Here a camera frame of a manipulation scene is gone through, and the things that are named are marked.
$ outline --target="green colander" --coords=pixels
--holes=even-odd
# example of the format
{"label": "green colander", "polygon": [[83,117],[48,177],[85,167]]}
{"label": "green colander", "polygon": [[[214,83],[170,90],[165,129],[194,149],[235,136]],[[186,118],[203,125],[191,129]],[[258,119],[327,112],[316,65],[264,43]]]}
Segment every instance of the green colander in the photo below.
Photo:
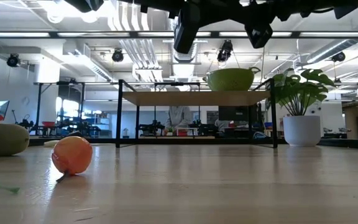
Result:
{"label": "green colander", "polygon": [[203,79],[212,91],[247,91],[258,72],[260,69],[257,67],[225,68],[209,72]]}

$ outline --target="potted plant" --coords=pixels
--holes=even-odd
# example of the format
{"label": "potted plant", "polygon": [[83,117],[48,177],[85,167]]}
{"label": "potted plant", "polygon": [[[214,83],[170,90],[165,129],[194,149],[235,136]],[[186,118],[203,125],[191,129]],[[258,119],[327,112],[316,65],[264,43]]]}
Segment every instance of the potted plant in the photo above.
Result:
{"label": "potted plant", "polygon": [[305,116],[307,109],[316,101],[323,101],[328,93],[325,85],[334,82],[322,70],[307,69],[301,75],[289,75],[292,68],[273,77],[276,102],[288,110],[284,117],[284,136],[291,146],[312,147],[321,139],[320,117]]}
{"label": "potted plant", "polygon": [[173,136],[173,128],[168,128],[167,136]]}

